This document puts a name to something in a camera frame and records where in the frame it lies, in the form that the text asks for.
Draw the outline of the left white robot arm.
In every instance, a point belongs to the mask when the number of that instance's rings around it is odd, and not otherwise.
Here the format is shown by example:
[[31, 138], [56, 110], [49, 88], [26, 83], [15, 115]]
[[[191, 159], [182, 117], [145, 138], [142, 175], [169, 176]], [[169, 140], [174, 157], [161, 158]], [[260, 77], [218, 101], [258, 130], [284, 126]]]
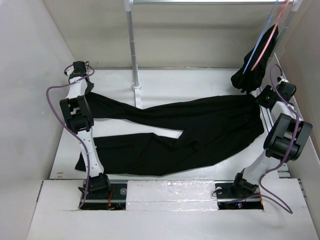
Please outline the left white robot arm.
[[85, 187], [80, 190], [83, 197], [108, 198], [112, 187], [104, 167], [98, 157], [93, 138], [94, 118], [86, 99], [86, 94], [94, 84], [90, 82], [89, 64], [75, 61], [67, 67], [69, 90], [65, 99], [59, 102], [65, 125], [79, 142], [84, 169], [87, 173]]

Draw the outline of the black trousers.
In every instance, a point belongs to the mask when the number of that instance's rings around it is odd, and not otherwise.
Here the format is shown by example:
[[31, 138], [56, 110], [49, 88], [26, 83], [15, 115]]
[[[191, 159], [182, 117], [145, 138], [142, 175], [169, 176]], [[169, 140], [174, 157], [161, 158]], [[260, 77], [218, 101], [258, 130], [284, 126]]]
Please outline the black trousers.
[[105, 174], [162, 177], [214, 166], [265, 129], [252, 95], [218, 95], [144, 109], [89, 93], [95, 120], [124, 120], [150, 131], [94, 138]]

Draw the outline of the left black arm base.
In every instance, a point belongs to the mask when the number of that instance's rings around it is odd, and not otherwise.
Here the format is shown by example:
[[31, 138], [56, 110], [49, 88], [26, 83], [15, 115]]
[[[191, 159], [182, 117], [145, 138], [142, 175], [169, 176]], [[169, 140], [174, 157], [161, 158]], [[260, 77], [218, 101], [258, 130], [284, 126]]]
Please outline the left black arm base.
[[111, 190], [100, 189], [87, 194], [84, 201], [85, 184], [78, 187], [81, 192], [80, 205], [81, 210], [86, 211], [118, 211], [126, 209], [127, 188], [126, 180], [112, 180], [110, 182]]

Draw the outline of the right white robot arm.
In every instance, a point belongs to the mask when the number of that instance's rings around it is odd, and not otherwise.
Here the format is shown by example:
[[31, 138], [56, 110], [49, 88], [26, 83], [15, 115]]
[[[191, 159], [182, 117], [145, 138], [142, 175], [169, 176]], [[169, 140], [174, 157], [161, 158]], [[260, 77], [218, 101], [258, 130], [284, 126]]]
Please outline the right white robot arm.
[[289, 103], [296, 86], [282, 75], [277, 78], [277, 84], [271, 84], [256, 97], [256, 102], [271, 111], [275, 123], [263, 143], [262, 154], [235, 176], [231, 191], [237, 197], [255, 192], [261, 176], [276, 168], [287, 151], [285, 163], [297, 160], [313, 128], [312, 124], [296, 115], [294, 105]]

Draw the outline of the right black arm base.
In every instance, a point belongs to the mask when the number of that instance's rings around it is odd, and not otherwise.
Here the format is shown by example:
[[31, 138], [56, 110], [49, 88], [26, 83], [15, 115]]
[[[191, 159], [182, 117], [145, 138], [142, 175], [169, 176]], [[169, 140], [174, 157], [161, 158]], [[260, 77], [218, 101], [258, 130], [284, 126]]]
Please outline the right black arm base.
[[211, 194], [217, 200], [218, 210], [263, 210], [263, 204], [255, 193], [245, 188], [236, 188], [231, 182], [218, 182]]

